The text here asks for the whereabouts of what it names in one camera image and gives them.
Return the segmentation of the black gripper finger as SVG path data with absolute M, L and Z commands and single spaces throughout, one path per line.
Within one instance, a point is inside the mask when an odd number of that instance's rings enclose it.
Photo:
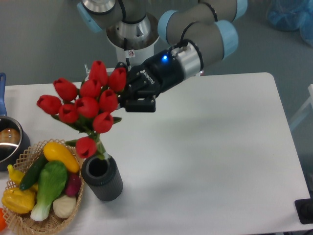
M 156 101 L 153 96 L 146 98 L 130 99 L 118 97 L 119 107 L 129 113 L 153 113 L 156 111 Z
M 129 66 L 126 63 L 118 62 L 113 70 L 113 73 L 128 73 Z

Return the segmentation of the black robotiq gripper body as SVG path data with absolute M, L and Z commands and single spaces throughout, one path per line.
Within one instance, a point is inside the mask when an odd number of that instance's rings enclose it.
M 124 100 L 158 96 L 184 80 L 182 65 L 169 50 L 164 50 L 127 73 Z

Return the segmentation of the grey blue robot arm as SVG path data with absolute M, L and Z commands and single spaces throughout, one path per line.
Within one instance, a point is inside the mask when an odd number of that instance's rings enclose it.
M 117 65 L 127 70 L 118 108 L 154 112 L 161 93 L 237 49 L 232 23 L 246 12 L 247 1 L 201 0 L 159 19 L 146 11 L 143 0 L 82 0 L 77 8 L 90 30 L 106 32 Z

